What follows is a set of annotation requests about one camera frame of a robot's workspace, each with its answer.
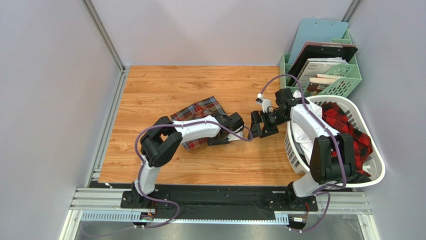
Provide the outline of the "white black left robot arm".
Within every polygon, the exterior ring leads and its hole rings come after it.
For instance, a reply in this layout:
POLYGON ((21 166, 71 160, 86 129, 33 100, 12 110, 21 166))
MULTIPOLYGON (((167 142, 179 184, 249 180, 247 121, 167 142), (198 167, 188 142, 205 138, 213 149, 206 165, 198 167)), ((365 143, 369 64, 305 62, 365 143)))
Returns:
POLYGON ((214 145, 243 140, 245 123, 238 113, 214 114, 203 118, 177 121, 161 117, 153 126, 137 136, 134 149, 141 166, 134 181, 136 194, 145 197, 155 190, 155 182, 161 167, 169 163, 178 148, 187 142, 207 139, 214 145))

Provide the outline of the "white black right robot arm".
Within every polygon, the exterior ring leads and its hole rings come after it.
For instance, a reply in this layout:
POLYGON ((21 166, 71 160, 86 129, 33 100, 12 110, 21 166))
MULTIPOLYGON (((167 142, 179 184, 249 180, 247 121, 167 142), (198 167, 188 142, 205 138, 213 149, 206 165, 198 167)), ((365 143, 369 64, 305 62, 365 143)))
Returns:
POLYGON ((256 103, 260 111, 251 112, 250 131, 254 138, 265 138, 279 132, 278 126, 292 122, 302 128, 313 142, 309 172, 288 185, 296 198, 316 195, 327 187, 344 188, 348 177, 356 170, 354 139, 340 133, 316 115, 312 104, 304 97, 293 97, 288 88, 275 93, 276 107, 259 93, 256 103))

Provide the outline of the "brown blue red plaid shirt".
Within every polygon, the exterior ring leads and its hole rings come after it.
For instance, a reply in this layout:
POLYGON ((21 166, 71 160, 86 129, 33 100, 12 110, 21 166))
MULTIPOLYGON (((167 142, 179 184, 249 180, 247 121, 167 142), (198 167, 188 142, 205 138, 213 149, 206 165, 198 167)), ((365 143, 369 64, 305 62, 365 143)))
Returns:
MULTIPOLYGON (((190 121, 202 119, 209 115, 220 114, 226 115, 225 110, 219 104, 214 96, 206 98, 204 100, 195 102, 176 113, 173 113, 170 118, 172 121, 190 121)), ((187 150, 193 150, 201 147, 203 144, 208 142, 208 138, 198 138, 195 140, 187 141, 182 146, 187 150)))

